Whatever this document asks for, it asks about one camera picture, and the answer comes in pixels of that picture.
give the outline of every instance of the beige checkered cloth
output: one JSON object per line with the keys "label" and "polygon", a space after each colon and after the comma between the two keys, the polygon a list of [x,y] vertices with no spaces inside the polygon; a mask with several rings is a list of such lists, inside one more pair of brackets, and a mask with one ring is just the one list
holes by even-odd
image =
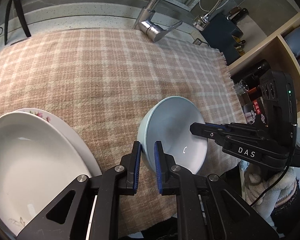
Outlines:
{"label": "beige checkered cloth", "polygon": [[[81,29],[29,38],[0,52],[0,116],[33,107],[67,122],[86,142],[102,171],[130,153],[139,124],[161,99],[191,100],[206,122],[244,122],[223,55],[171,38],[153,43],[140,31]],[[209,141],[201,174],[222,174],[238,159]],[[121,197],[119,235],[134,233],[176,212],[160,196],[141,162],[135,196]]]}

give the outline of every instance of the chrome faucet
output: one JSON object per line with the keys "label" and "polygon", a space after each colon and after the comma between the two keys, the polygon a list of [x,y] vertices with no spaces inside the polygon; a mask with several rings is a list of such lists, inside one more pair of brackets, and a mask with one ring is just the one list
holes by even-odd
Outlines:
{"label": "chrome faucet", "polygon": [[[199,15],[197,18],[195,18],[193,22],[194,27],[199,31],[203,31],[204,28],[209,24],[212,13],[218,8],[222,1],[223,0],[217,0],[216,4],[207,14],[204,16]],[[166,30],[161,28],[159,25],[154,24],[151,19],[155,14],[154,9],[157,7],[159,2],[160,0],[150,0],[147,6],[141,9],[138,18],[133,25],[133,29],[143,31],[143,33],[148,35],[153,42],[161,40],[167,33],[171,32],[182,24],[182,21],[180,21]]]}
{"label": "chrome faucet", "polygon": [[133,29],[141,30],[143,33],[148,35],[153,42],[161,40],[167,33],[182,24],[182,21],[180,21],[166,30],[161,28],[159,25],[154,24],[151,19],[155,14],[154,9],[157,7],[159,2],[160,0],[150,0],[147,6],[141,9],[138,18],[133,25]]}
{"label": "chrome faucet", "polygon": [[203,31],[204,28],[209,24],[210,17],[212,13],[218,9],[218,6],[222,0],[217,0],[216,4],[211,8],[211,10],[205,14],[205,15],[199,15],[197,18],[194,19],[193,21],[193,26],[196,27],[199,31]]}

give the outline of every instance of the faucet handle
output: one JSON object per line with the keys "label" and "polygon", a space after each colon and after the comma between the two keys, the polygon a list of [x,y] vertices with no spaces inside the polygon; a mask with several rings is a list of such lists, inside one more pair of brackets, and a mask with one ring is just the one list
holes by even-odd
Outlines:
{"label": "faucet handle", "polygon": [[182,24],[182,21],[174,24],[168,29],[164,30],[159,25],[154,24],[151,21],[143,21],[139,23],[140,29],[148,35],[148,37],[153,41],[157,42],[161,40],[167,33],[171,32],[175,28],[179,27]]}

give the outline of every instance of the black chair leg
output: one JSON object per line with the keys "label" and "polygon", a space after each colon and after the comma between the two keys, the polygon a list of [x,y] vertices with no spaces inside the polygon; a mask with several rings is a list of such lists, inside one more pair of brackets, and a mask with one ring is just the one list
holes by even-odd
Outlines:
{"label": "black chair leg", "polygon": [[17,16],[19,18],[21,27],[23,29],[23,31],[25,32],[27,37],[31,37],[26,19],[25,19],[25,15],[23,13],[23,9],[22,9],[22,5],[21,5],[21,1],[20,0],[8,0],[7,3],[7,8],[6,8],[6,14],[5,14],[5,18],[4,18],[4,44],[7,44],[7,40],[8,40],[8,22],[9,22],[9,15],[10,15],[10,9],[11,9],[11,4],[14,4],[14,7],[16,8],[16,12],[17,12]]}
{"label": "black chair leg", "polygon": [[21,1],[20,0],[13,0],[14,3],[14,7],[16,8],[16,12],[17,12],[17,16],[19,18],[19,21],[21,23],[21,27],[23,29],[23,31],[25,32],[27,37],[31,37],[26,19],[25,19],[25,15],[23,13],[23,9],[22,9],[22,5],[21,5]]}
{"label": "black chair leg", "polygon": [[12,0],[8,0],[6,15],[4,17],[4,44],[5,45],[7,44],[7,40],[8,40],[8,22],[9,22],[11,4],[12,4]]}

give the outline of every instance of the light blue bowl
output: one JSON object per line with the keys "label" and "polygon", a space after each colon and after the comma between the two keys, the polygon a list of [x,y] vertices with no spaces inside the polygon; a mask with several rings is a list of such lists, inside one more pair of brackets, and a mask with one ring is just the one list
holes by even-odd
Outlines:
{"label": "light blue bowl", "polygon": [[207,154],[207,138],[192,135],[190,125],[205,123],[198,108],[188,99],[167,97],[152,107],[138,129],[137,140],[142,146],[142,160],[155,172],[154,143],[162,142],[165,153],[193,174],[201,168]]}

